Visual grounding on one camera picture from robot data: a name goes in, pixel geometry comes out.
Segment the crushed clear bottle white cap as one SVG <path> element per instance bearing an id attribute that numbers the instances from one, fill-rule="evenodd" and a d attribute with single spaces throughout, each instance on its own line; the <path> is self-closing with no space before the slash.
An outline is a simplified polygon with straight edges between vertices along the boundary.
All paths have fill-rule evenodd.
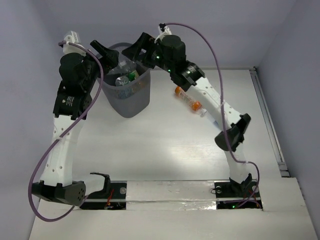
<path id="1" fill-rule="evenodd" d="M 118 69 L 121 74 L 131 73 L 137 68 L 136 62 L 128 59 L 124 55 L 119 56 Z"/>

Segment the clear bottle blue label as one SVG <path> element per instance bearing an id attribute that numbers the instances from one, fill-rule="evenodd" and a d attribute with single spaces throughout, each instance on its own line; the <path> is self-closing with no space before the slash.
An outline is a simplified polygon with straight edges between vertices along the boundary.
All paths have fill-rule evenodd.
<path id="1" fill-rule="evenodd" d="M 121 87 L 121 86 L 124 86 L 130 82 L 131 82 L 130 79 L 126 75 L 122 75 L 122 76 L 119 76 L 118 78 L 116 78 L 115 86 Z"/>

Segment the green soda bottle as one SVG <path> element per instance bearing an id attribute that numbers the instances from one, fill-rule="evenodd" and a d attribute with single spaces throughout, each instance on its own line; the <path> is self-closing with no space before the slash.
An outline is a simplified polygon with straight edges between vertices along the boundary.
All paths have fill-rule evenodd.
<path id="1" fill-rule="evenodd" d="M 131 72 L 127 77 L 130 81 L 134 81 L 136 79 L 136 74 L 134 72 Z"/>

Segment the orange juice bottle brown cap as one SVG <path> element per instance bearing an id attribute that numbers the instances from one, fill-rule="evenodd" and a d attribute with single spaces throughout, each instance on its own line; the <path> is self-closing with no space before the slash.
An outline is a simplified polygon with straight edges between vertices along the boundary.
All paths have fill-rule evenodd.
<path id="1" fill-rule="evenodd" d="M 134 90 L 136 92 L 141 91 L 142 89 L 144 89 L 146 87 L 146 83 L 144 81 L 137 81 L 134 85 Z"/>

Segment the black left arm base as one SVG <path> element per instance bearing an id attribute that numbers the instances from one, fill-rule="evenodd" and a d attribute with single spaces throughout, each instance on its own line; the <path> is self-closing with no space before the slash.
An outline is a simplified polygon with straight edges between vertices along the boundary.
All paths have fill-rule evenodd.
<path id="1" fill-rule="evenodd" d="M 126 210 L 127 181 L 111 181 L 104 173 L 92 172 L 104 177 L 104 186 L 100 191 L 91 193 L 80 206 L 82 210 Z"/>

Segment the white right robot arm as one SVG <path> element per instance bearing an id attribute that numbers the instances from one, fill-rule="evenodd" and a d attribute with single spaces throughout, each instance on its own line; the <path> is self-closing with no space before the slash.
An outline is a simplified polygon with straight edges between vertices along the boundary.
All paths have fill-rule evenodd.
<path id="1" fill-rule="evenodd" d="M 187 60 L 185 43 L 179 36 L 172 34 L 168 24 L 159 24 L 158 30 L 157 37 L 143 32 L 122 54 L 144 67 L 159 67 L 168 72 L 173 83 L 200 102 L 215 119 L 220 133 L 214 141 L 227 159 L 230 190 L 235 196 L 242 196 L 252 182 L 241 146 L 251 121 L 250 115 L 241 114 L 232 108 L 224 100 L 223 91 L 216 91 L 203 70 Z"/>

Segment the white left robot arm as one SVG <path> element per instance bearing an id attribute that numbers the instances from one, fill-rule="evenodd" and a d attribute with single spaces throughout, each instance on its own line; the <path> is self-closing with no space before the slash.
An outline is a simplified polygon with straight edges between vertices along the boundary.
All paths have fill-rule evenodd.
<path id="1" fill-rule="evenodd" d="M 59 43 L 61 82 L 53 107 L 52 145 L 42 157 L 45 168 L 38 182 L 31 181 L 29 191 L 38 198 L 79 207 L 91 193 L 104 198 L 110 194 L 107 174 L 92 172 L 86 179 L 73 180 L 73 160 L 80 132 L 88 111 L 97 97 L 91 96 L 96 80 L 118 65 L 119 53 L 93 40 L 98 52 L 85 49 L 77 32 L 69 31 Z"/>

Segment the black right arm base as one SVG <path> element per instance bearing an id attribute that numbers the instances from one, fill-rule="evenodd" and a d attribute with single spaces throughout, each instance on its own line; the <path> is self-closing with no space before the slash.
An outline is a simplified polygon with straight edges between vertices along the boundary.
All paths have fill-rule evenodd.
<path id="1" fill-rule="evenodd" d="M 242 183 L 229 180 L 215 182 L 210 190 L 218 210 L 263 209 L 257 181 L 249 173 Z"/>

